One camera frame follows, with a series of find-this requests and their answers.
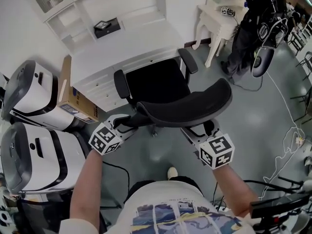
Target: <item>desk cabinet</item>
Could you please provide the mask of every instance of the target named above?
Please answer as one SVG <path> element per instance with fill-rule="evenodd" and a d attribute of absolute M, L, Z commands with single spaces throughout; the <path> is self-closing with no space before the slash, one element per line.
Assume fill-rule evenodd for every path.
<path fill-rule="evenodd" d="M 121 69 L 126 74 L 177 57 L 177 50 L 183 46 L 182 38 L 166 20 L 129 31 L 119 30 L 73 56 L 71 85 L 108 112 L 128 103 L 117 93 L 115 71 Z"/>

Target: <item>floor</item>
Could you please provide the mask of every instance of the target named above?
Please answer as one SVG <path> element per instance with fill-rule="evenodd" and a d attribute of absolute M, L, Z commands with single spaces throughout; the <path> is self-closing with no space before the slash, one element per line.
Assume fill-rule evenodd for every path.
<path fill-rule="evenodd" d="M 211 86 L 223 74 L 220 70 L 220 61 L 225 60 L 230 51 L 225 48 L 218 58 L 214 58 L 210 68 L 204 66 L 209 53 L 207 45 L 200 46 L 196 51 L 190 49 L 195 57 L 199 71 L 191 75 L 191 91 L 203 91 Z M 290 97 L 305 94 L 311 87 L 310 81 L 304 82 L 305 72 L 298 64 L 293 52 L 282 44 L 275 52 L 274 59 L 268 70 L 269 75 L 275 81 L 289 106 L 292 117 L 296 119 L 304 113 L 304 105 L 298 100 L 290 100 Z M 283 138 L 290 127 L 294 126 L 285 102 L 278 89 L 268 74 L 263 77 L 262 88 L 258 92 L 247 92 L 241 88 L 232 87 L 233 101 L 230 106 L 216 119 L 224 133 L 228 133 L 235 145 L 233 169 L 243 179 L 263 181 L 263 176 L 271 176 L 275 170 L 274 158 L 281 156 L 283 152 Z M 239 82 L 249 89 L 256 89 L 260 85 L 260 79 L 254 79 L 247 73 Z M 133 114 L 130 106 L 125 105 L 113 111 L 100 114 L 100 121 L 104 121 L 112 114 Z M 312 121 L 304 124 L 302 129 L 306 136 L 312 136 Z M 92 132 L 97 124 L 87 126 L 87 131 Z M 292 134 L 285 139 L 285 145 L 290 145 Z M 303 167 L 303 159 L 310 151 L 311 145 L 305 144 L 303 148 L 291 158 L 286 168 L 280 175 L 303 180 L 306 171 Z M 154 179 L 165 180 L 169 167 L 175 166 L 182 176 L 194 179 L 208 200 L 212 200 L 215 188 L 215 179 L 212 171 L 204 167 L 194 154 L 195 148 L 182 135 L 179 129 L 163 128 L 157 137 L 151 137 L 145 127 L 127 140 L 116 152 L 103 157 L 103 160 L 126 168 L 130 173 L 130 186 L 137 181 Z M 277 160 L 278 167 L 282 167 L 291 154 L 284 160 Z M 278 179 L 274 180 L 284 186 Z M 250 185 L 259 195 L 263 187 Z M 114 202 L 121 205 L 127 196 L 127 175 L 114 167 L 103 166 L 102 180 L 102 205 L 112 206 Z M 120 210 L 102 211 L 105 219 L 115 223 Z"/>

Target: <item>forearm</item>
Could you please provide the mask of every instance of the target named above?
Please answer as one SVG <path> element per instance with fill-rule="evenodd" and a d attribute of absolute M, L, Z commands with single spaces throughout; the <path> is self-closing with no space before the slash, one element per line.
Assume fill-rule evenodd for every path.
<path fill-rule="evenodd" d="M 83 219 L 99 228 L 101 198 L 102 156 L 95 150 L 88 155 L 70 205 L 70 218 Z"/>
<path fill-rule="evenodd" d="M 258 201 L 258 196 L 229 165 L 215 169 L 213 173 L 229 208 L 236 216 L 246 216 L 250 203 Z"/>

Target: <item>black box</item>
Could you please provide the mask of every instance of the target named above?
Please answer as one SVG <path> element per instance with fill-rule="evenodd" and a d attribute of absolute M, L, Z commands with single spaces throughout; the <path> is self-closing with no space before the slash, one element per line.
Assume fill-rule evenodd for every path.
<path fill-rule="evenodd" d="M 112 20 L 107 21 L 108 23 L 111 23 L 107 28 L 100 30 L 94 28 L 94 34 L 97 38 L 100 38 L 102 36 L 108 35 L 109 33 L 115 32 L 120 29 L 120 25 L 118 23 L 117 18 L 114 18 Z"/>

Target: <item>white desk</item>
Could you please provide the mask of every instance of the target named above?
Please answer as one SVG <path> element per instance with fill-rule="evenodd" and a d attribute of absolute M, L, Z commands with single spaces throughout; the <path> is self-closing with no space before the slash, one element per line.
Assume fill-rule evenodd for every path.
<path fill-rule="evenodd" d="M 230 40 L 233 36 L 237 22 L 231 16 L 222 15 L 220 11 L 214 10 L 213 6 L 199 5 L 199 9 L 202 11 L 200 14 L 200 20 L 196 28 L 196 44 L 192 46 L 195 50 L 200 45 L 202 27 L 206 26 L 211 34 L 210 52 L 205 63 L 205 66 L 210 67 L 211 60 L 219 46 L 216 56 L 219 56 L 220 51 L 226 44 L 227 40 Z M 246 10 L 237 10 L 236 18 L 238 23 L 242 20 Z"/>
<path fill-rule="evenodd" d="M 117 93 L 115 71 L 128 73 L 177 57 L 177 50 L 184 47 L 183 39 L 165 19 L 157 18 L 137 27 L 132 23 L 124 25 L 131 27 L 100 38 L 97 44 L 72 58 L 71 86 L 106 112 L 128 103 Z"/>

